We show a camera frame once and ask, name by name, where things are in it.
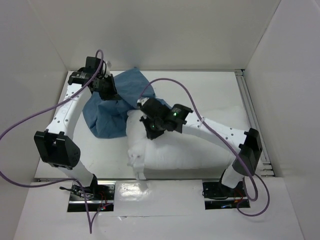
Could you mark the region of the white pillow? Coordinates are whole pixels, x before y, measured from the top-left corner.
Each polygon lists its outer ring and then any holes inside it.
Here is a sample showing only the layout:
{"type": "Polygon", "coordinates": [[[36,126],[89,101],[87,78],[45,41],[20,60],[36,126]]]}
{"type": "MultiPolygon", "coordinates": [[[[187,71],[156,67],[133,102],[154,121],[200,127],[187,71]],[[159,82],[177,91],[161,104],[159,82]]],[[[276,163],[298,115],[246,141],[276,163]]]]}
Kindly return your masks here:
{"type": "Polygon", "coordinates": [[[140,110],[128,112],[128,165],[137,180],[221,178],[234,189],[246,176],[236,156],[193,113],[184,133],[166,131],[148,139],[140,110]]]}

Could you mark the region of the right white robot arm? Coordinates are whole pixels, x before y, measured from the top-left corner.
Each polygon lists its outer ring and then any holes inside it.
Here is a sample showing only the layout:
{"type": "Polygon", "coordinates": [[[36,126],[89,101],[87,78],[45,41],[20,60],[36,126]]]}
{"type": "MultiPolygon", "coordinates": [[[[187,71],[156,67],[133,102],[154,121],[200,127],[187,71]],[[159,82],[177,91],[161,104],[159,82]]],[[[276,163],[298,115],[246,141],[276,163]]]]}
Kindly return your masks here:
{"type": "Polygon", "coordinates": [[[235,155],[235,160],[219,180],[218,190],[223,196],[230,196],[244,177],[255,175],[263,151],[260,133],[256,129],[245,131],[225,126],[200,116],[187,106],[175,104],[168,107],[155,98],[138,99],[137,108],[143,113],[140,121],[150,140],[165,132],[177,132],[206,140],[235,155]]]}

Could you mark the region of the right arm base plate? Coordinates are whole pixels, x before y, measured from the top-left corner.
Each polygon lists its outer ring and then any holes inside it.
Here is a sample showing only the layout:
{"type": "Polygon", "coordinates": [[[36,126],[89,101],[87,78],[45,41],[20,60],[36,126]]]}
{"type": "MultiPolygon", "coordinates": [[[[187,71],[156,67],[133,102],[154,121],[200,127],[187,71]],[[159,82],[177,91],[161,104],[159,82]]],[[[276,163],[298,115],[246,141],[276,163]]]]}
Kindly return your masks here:
{"type": "Polygon", "coordinates": [[[242,181],[235,189],[224,187],[217,181],[204,181],[202,187],[205,210],[250,208],[242,181]]]}

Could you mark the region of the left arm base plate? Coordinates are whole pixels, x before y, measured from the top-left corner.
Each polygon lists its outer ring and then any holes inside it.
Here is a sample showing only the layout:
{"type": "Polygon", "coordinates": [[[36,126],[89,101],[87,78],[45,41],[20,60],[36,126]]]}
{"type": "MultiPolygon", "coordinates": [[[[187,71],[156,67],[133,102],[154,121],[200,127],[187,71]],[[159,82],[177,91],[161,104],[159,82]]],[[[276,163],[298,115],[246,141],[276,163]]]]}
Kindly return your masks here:
{"type": "MultiPolygon", "coordinates": [[[[86,212],[84,194],[80,187],[73,184],[71,187],[59,187],[62,191],[69,192],[69,200],[67,212],[80,213],[86,212]]],[[[98,185],[97,192],[92,193],[88,188],[85,189],[85,195],[87,200],[87,206],[89,212],[96,212],[100,209],[101,212],[113,212],[114,211],[114,199],[115,199],[115,183],[107,182],[98,185]]]]}

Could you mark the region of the blue pillowcase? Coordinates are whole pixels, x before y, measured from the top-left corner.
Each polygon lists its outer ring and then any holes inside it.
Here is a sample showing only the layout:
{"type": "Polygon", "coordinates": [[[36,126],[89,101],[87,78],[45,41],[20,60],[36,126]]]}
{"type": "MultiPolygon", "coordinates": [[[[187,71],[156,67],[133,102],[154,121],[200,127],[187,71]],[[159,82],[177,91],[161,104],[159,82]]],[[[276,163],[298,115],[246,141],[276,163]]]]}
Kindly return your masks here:
{"type": "Polygon", "coordinates": [[[128,111],[137,108],[140,96],[155,98],[152,86],[138,68],[126,70],[114,77],[120,100],[102,100],[94,92],[83,107],[84,120],[91,133],[100,139],[126,136],[128,111]]]}

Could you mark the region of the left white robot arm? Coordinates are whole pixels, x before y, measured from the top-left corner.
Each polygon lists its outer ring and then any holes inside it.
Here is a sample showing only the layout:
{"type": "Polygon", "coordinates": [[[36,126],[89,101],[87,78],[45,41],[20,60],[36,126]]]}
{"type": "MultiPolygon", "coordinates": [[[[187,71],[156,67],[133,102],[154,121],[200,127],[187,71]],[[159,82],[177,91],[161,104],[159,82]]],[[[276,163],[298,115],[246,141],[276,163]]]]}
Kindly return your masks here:
{"type": "Polygon", "coordinates": [[[74,71],[68,80],[68,86],[62,104],[45,131],[37,131],[34,142],[44,163],[59,169],[67,177],[76,179],[81,194],[88,200],[99,193],[97,177],[86,169],[81,162],[81,150],[74,143],[74,131],[78,119],[87,101],[96,92],[103,100],[118,100],[114,77],[106,73],[74,71]]]}

